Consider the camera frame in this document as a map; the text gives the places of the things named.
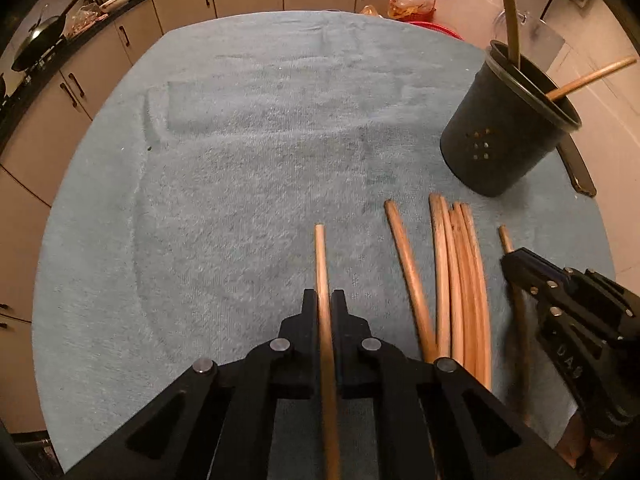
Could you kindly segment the right hand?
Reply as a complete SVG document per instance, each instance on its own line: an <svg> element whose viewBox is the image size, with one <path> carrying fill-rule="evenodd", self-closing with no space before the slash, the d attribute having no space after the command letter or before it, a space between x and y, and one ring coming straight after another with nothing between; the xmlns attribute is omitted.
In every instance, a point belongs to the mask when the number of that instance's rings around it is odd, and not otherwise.
<svg viewBox="0 0 640 480"><path fill-rule="evenodd" d="M639 478L639 419L614 438L599 437L576 410L554 447L581 479Z"/></svg>

